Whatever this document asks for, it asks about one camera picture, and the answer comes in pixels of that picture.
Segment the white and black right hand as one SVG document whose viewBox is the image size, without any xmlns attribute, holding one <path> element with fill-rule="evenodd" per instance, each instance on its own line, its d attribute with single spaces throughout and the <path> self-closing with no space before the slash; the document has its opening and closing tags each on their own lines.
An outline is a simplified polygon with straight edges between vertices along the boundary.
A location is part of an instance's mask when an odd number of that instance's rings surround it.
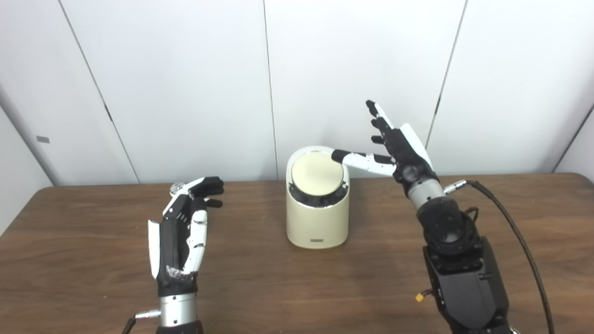
<svg viewBox="0 0 594 334">
<path fill-rule="evenodd" d="M 379 104 L 366 101 L 373 120 L 373 127 L 380 135 L 371 139 L 375 144 L 383 145 L 388 155 L 361 154 L 335 149 L 331 152 L 333 161 L 347 167 L 354 167 L 368 173 L 389 176 L 401 184 L 405 196 L 410 197 L 415 186 L 420 186 L 425 180 L 438 181 L 432 163 L 422 142 L 409 123 L 395 127 Z"/>
</svg>

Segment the white and black left hand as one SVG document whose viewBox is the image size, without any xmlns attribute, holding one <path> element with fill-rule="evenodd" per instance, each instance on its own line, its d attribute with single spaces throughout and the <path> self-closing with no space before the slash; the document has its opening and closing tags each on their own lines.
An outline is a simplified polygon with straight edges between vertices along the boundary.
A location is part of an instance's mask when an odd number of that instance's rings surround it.
<svg viewBox="0 0 594 334">
<path fill-rule="evenodd" d="M 151 274 L 160 298 L 197 292 L 197 273 L 207 244 L 208 208 L 221 208 L 223 203 L 214 196 L 223 193 L 224 182 L 219 177 L 172 184 L 161 222 L 147 222 Z"/>
</svg>

